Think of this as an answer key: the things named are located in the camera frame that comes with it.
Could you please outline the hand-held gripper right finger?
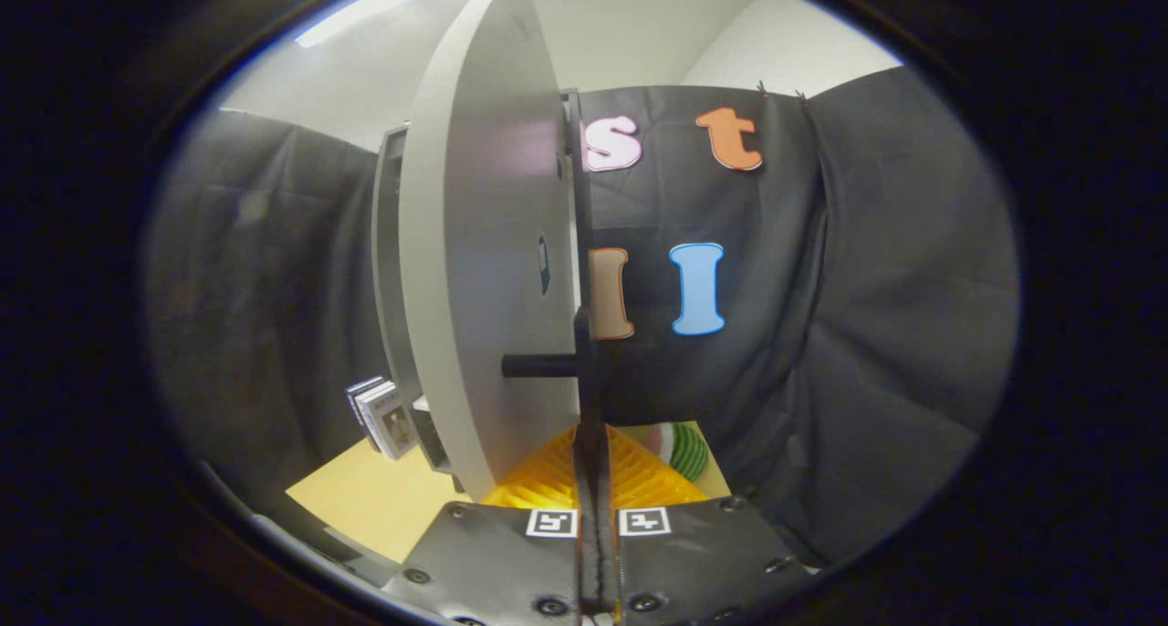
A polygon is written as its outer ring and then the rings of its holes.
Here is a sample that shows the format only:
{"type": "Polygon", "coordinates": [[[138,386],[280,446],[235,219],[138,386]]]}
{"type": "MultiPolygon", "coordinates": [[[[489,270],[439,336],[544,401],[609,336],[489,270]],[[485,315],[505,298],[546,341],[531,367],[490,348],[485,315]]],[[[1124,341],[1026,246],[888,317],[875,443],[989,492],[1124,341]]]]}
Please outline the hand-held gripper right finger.
{"type": "Polygon", "coordinates": [[[620,625],[743,625],[812,575],[744,498],[648,510],[656,526],[624,535],[602,391],[609,361],[593,338],[593,613],[620,625]]]}

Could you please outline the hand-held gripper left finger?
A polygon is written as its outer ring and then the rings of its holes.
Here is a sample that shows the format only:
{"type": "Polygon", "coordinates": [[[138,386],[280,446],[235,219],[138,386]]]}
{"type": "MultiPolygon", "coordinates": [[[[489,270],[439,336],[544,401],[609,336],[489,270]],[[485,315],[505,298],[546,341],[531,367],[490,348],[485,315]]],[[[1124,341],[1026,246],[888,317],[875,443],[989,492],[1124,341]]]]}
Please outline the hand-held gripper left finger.
{"type": "Polygon", "coordinates": [[[485,419],[523,458],[480,503],[453,501],[389,592],[470,625],[592,625],[595,314],[573,317],[571,353],[506,353],[485,419]]]}

